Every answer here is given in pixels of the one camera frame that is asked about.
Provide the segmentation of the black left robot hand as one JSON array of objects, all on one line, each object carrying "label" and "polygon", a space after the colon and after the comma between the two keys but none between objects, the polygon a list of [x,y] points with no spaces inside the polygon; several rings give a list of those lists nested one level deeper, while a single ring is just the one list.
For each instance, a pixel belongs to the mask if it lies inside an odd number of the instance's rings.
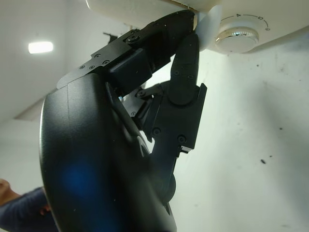
[{"label": "black left robot hand", "polygon": [[174,232],[180,153],[195,148],[194,12],[133,29],[63,76],[42,106],[43,184],[62,232]]}]

